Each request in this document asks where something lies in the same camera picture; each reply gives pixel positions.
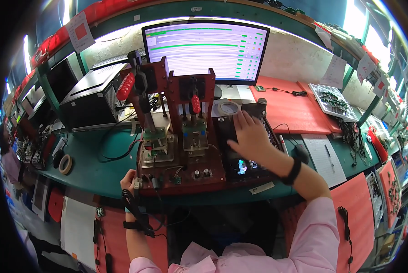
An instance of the red label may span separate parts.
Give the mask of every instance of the red label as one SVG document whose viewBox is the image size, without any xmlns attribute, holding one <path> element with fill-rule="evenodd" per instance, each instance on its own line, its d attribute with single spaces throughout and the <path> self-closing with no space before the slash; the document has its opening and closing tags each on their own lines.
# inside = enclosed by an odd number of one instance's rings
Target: red label
<svg viewBox="0 0 408 273">
<path fill-rule="evenodd" d="M 82 23 L 81 25 L 75 28 L 75 35 L 78 40 L 80 40 L 82 37 L 87 35 L 87 31 L 86 31 L 86 28 L 84 27 L 84 23 Z"/>
</svg>

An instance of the shirt sleeve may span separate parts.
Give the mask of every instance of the shirt sleeve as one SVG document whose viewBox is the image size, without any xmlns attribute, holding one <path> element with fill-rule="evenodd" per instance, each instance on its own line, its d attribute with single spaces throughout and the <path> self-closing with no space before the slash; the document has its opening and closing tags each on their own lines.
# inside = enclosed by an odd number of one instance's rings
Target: shirt sleeve
<svg viewBox="0 0 408 273">
<path fill-rule="evenodd" d="M 162 273 L 162 271 L 150 259 L 138 257 L 131 261 L 129 273 Z"/>
<path fill-rule="evenodd" d="M 6 153 L 2 156 L 2 165 L 4 167 L 7 177 L 10 179 L 10 183 L 18 183 L 20 166 L 13 160 L 11 152 Z"/>
<path fill-rule="evenodd" d="M 336 271 L 339 232 L 333 200 L 313 200 L 298 221 L 288 255 L 298 272 Z"/>
</svg>

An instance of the masking tape roll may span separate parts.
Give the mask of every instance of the masking tape roll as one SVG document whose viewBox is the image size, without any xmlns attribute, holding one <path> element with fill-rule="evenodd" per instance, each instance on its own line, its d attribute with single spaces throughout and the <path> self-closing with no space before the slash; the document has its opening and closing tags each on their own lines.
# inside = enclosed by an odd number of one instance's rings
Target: masking tape roll
<svg viewBox="0 0 408 273">
<path fill-rule="evenodd" d="M 59 164 L 59 171 L 63 175 L 67 175 L 70 172 L 70 168 L 72 167 L 72 157 L 70 155 L 63 156 L 62 160 L 60 160 Z"/>
</svg>

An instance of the black wrist strap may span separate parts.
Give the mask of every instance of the black wrist strap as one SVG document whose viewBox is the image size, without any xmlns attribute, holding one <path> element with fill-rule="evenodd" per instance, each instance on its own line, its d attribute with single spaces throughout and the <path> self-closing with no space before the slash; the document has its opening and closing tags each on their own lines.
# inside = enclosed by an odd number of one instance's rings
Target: black wrist strap
<svg viewBox="0 0 408 273">
<path fill-rule="evenodd" d="M 290 173 L 288 174 L 287 177 L 282 177 L 281 182 L 287 186 L 293 185 L 295 179 L 298 177 L 299 171 L 301 170 L 301 159 L 299 157 L 294 158 L 294 163 L 292 170 L 290 170 Z"/>
<path fill-rule="evenodd" d="M 137 229 L 138 231 L 142 231 L 142 230 L 143 230 L 143 226 L 142 226 L 139 222 L 137 222 L 137 221 L 134 221 L 134 222 L 124 221 L 124 228 L 127 228 L 127 229 Z"/>
</svg>

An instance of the plastic tray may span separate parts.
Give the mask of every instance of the plastic tray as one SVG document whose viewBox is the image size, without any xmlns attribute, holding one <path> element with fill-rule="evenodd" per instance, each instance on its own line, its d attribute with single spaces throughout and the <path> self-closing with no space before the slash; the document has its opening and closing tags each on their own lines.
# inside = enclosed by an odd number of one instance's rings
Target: plastic tray
<svg viewBox="0 0 408 273">
<path fill-rule="evenodd" d="M 345 100 L 342 93 L 340 93 L 340 91 L 337 88 L 331 87 L 331 86 L 325 86 L 321 84 L 316 85 L 312 83 L 309 83 L 309 86 L 310 86 L 310 89 L 313 91 L 313 94 L 315 95 L 316 100 L 319 103 L 324 113 L 335 116 L 335 117 L 340 117 L 343 119 L 344 122 L 358 122 L 358 118 L 355 115 L 352 108 L 349 106 L 348 101 Z M 330 92 L 333 95 L 335 95 L 339 100 L 346 103 L 347 105 L 346 113 L 340 114 L 338 112 L 335 112 L 327 102 L 322 101 L 321 98 L 323 96 L 323 92 Z"/>
</svg>

